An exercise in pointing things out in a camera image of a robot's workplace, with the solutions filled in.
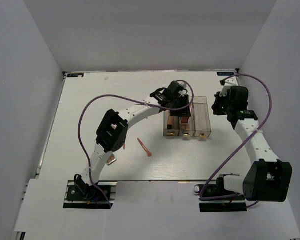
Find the square foundation bottle black pump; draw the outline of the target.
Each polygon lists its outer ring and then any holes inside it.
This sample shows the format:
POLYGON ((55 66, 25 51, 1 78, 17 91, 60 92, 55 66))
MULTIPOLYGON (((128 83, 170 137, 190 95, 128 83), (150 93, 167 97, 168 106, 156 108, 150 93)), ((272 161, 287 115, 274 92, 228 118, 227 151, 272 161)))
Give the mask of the square foundation bottle black pump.
POLYGON ((167 119, 167 129, 168 130, 172 130, 174 128, 174 121, 175 121, 175 117, 174 116, 169 116, 167 119))

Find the pink blush palette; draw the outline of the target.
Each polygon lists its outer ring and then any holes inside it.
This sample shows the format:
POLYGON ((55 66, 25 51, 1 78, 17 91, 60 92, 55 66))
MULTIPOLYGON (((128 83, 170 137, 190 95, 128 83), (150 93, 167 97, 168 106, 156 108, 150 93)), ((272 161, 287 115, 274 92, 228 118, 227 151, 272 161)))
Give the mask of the pink blush palette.
POLYGON ((180 124, 187 125, 190 122, 191 117, 190 116, 182 116, 180 118, 180 124))

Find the long clear eyeshadow palette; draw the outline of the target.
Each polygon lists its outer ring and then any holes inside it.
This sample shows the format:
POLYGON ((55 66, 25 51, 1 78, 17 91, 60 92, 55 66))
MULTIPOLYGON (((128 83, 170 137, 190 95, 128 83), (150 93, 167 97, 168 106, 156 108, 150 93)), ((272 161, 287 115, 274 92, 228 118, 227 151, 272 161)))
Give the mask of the long clear eyeshadow palette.
POLYGON ((191 130, 191 125, 190 124, 181 124, 180 129, 183 131, 190 131, 191 130))

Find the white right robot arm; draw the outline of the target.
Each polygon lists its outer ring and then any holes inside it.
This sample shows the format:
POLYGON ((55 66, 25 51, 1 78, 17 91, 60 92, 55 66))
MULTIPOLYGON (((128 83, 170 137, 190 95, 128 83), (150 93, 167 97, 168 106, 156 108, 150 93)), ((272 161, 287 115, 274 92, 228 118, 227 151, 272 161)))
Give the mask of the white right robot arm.
POLYGON ((249 91, 243 86, 225 86, 215 94, 214 115, 227 117, 251 161, 246 176, 221 174, 222 183, 215 187, 215 192, 223 200, 236 193, 248 201, 281 203, 287 198, 293 168, 272 151, 258 129, 256 113, 247 108, 248 98, 249 91))

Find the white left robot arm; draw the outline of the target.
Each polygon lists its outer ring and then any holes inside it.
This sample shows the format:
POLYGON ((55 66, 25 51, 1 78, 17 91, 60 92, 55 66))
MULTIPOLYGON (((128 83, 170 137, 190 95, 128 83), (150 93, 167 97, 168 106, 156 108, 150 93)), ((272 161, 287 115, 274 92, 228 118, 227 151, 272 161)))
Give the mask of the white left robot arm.
POLYGON ((95 196, 101 172, 112 153, 121 149, 127 138, 127 133, 137 123, 163 111, 181 114, 190 109, 194 101, 188 96, 191 85, 185 80, 172 81, 168 87, 162 87, 151 93, 145 100, 138 101, 121 96, 121 100, 132 102, 134 105, 124 110, 108 110, 96 131, 95 147, 92 154, 82 148, 87 157, 87 167, 82 174, 74 176, 74 184, 78 193, 89 200, 95 196))

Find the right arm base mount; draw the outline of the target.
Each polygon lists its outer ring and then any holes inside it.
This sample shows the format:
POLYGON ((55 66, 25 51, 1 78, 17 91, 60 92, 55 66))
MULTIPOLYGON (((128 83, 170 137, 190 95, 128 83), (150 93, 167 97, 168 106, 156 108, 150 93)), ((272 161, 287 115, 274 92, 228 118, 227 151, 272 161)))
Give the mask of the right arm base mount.
POLYGON ((234 213, 246 212, 247 205, 244 196, 235 195, 233 192, 220 190, 216 184, 209 184, 199 199, 199 211, 201 213, 234 213))

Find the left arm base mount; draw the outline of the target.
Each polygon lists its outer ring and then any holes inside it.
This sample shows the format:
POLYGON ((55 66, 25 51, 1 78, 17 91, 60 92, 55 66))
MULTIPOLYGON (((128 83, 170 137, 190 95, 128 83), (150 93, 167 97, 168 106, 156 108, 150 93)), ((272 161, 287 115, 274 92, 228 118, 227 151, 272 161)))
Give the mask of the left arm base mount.
POLYGON ((110 210, 116 197, 117 182, 99 182, 97 185, 107 199, 93 185, 84 183, 82 178, 76 174, 74 180, 67 182, 65 197, 63 202, 64 209, 86 209, 86 210, 110 210))

